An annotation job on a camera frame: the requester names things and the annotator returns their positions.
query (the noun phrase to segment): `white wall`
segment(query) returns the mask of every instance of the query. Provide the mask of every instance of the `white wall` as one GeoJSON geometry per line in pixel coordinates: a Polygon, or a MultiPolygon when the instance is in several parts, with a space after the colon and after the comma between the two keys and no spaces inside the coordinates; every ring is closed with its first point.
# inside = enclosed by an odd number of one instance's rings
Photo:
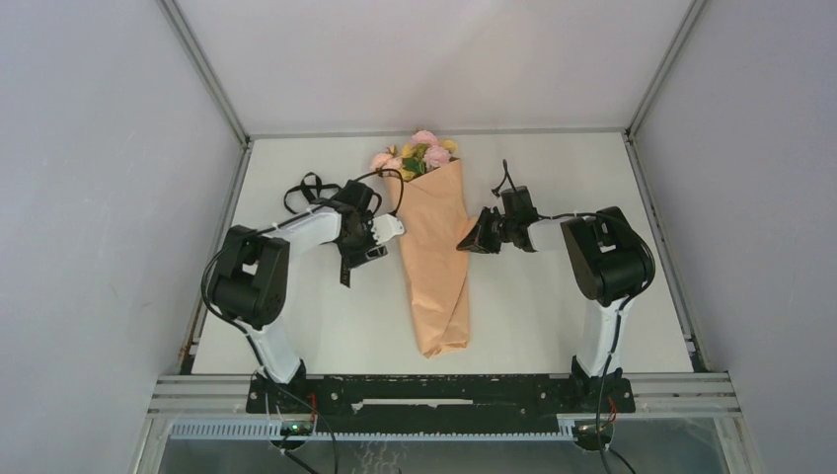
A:
{"type": "Polygon", "coordinates": [[[626,127],[689,0],[182,0],[251,133],[626,127]]]}
{"type": "Polygon", "coordinates": [[[0,6],[0,471],[127,469],[237,154],[153,1],[0,6]]]}
{"type": "Polygon", "coordinates": [[[710,2],[639,140],[770,473],[834,471],[835,26],[828,0],[710,2]]]}

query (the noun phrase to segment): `flower bouquet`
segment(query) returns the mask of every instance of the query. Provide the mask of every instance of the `flower bouquet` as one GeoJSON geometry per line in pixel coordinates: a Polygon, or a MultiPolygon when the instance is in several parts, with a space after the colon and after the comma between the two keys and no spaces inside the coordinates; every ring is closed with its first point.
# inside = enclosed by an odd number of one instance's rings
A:
{"type": "MultiPolygon", "coordinates": [[[[453,140],[417,132],[399,153],[396,146],[372,158],[372,170],[396,169],[404,179],[398,216],[407,232],[399,239],[418,349],[425,357],[464,349],[471,336],[468,252],[456,245],[473,227],[462,190],[462,162],[453,140]]],[[[384,176],[392,202],[396,177],[384,176]]]]}

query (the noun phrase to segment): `brown paper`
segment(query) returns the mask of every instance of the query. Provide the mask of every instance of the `brown paper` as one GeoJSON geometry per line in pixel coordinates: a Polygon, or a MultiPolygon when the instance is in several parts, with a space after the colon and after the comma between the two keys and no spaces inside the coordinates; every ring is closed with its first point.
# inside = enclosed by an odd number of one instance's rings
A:
{"type": "MultiPolygon", "coordinates": [[[[392,202],[400,181],[385,178],[392,202]]],[[[457,160],[405,183],[398,217],[418,350],[425,357],[464,349],[471,337],[468,252],[456,245],[474,226],[465,210],[462,162],[457,160]]]]}

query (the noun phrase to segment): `pink rose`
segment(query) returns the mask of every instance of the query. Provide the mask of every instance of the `pink rose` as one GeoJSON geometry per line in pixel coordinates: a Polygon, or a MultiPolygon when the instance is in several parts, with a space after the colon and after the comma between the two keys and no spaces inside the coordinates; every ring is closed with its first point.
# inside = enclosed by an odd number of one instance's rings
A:
{"type": "Polygon", "coordinates": [[[385,168],[388,161],[392,160],[393,156],[389,153],[378,153],[372,158],[372,171],[378,168],[385,168]]]}
{"type": "Polygon", "coordinates": [[[430,133],[427,130],[420,130],[417,131],[413,138],[410,139],[410,145],[418,145],[419,143],[426,143],[430,146],[438,145],[439,139],[436,138],[436,135],[430,133]]]}
{"type": "Polygon", "coordinates": [[[429,168],[438,168],[450,162],[450,152],[445,147],[433,145],[424,152],[424,163],[429,168]]]}
{"type": "Polygon", "coordinates": [[[404,162],[401,160],[400,156],[396,156],[395,158],[390,158],[387,160],[386,164],[384,164],[384,168],[391,169],[391,170],[398,170],[401,169],[401,166],[404,162]]]}

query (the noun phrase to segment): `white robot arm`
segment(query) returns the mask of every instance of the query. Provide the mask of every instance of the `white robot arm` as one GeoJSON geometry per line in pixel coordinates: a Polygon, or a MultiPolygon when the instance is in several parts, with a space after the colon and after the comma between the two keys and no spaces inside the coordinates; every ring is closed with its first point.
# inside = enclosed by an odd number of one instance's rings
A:
{"type": "Polygon", "coordinates": [[[503,211],[485,207],[457,248],[495,254],[503,243],[512,243],[525,252],[569,253],[578,289],[589,300],[571,375],[583,385],[581,397],[593,394],[600,377],[621,377],[626,317],[634,298],[653,280],[653,256],[618,207],[547,217],[538,213],[526,187],[511,182],[507,168],[503,183],[494,189],[503,211]],[[506,179],[511,188],[499,193],[506,179]]]}
{"type": "Polygon", "coordinates": [[[302,361],[279,316],[285,302],[290,260],[326,243],[342,255],[341,281],[351,269],[387,255],[384,243],[404,233],[392,214],[374,217],[370,190],[349,182],[332,200],[265,229],[235,226],[229,230],[211,280],[205,289],[213,313],[248,339],[260,367],[274,382],[288,383],[302,361]]]}

